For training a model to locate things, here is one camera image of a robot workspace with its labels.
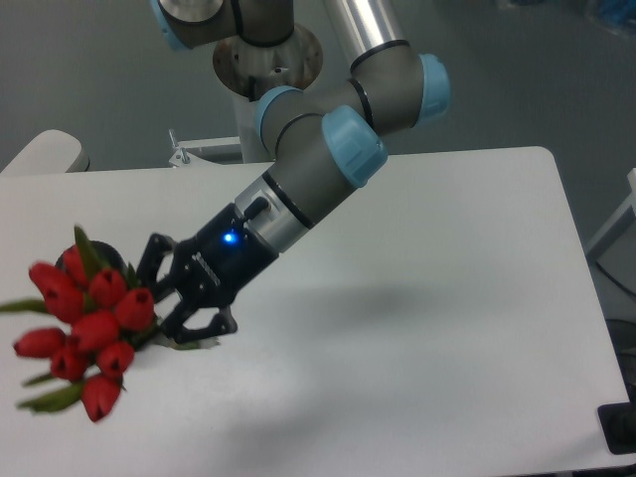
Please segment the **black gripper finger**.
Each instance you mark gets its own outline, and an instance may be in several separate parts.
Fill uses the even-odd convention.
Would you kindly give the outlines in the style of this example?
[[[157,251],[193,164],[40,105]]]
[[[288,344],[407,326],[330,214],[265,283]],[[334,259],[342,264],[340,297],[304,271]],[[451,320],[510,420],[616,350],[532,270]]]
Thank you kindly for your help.
[[[140,284],[147,288],[156,303],[161,302],[176,291],[177,278],[169,271],[163,278],[158,278],[159,269],[167,257],[174,256],[177,243],[170,237],[154,233],[141,255],[136,276]]]
[[[233,334],[238,323],[229,306],[204,308],[200,303],[181,300],[159,328],[177,344],[189,344]]]

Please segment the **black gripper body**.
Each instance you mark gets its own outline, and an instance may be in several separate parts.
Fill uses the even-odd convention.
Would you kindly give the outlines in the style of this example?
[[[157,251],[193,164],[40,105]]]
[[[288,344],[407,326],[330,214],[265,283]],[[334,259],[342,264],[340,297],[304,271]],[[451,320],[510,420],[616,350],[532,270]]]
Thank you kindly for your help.
[[[171,315],[177,318],[231,305],[239,291],[276,260],[276,251],[249,230],[247,217],[234,203],[191,238],[169,239],[168,244],[168,288],[180,297]]]

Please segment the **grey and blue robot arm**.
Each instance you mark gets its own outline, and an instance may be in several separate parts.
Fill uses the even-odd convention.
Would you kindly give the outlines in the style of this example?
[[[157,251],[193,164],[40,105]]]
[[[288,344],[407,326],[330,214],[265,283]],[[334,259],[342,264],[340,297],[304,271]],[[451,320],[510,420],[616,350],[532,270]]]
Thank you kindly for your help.
[[[137,275],[155,300],[179,298],[160,329],[178,343],[233,333],[239,291],[386,163],[383,136],[441,116],[450,103],[442,62],[416,53],[388,1],[325,5],[349,63],[339,87],[302,87],[289,1],[156,1],[174,49],[234,40],[235,70],[256,87],[275,64],[284,84],[256,92],[255,135],[271,166],[192,238],[151,236]]]

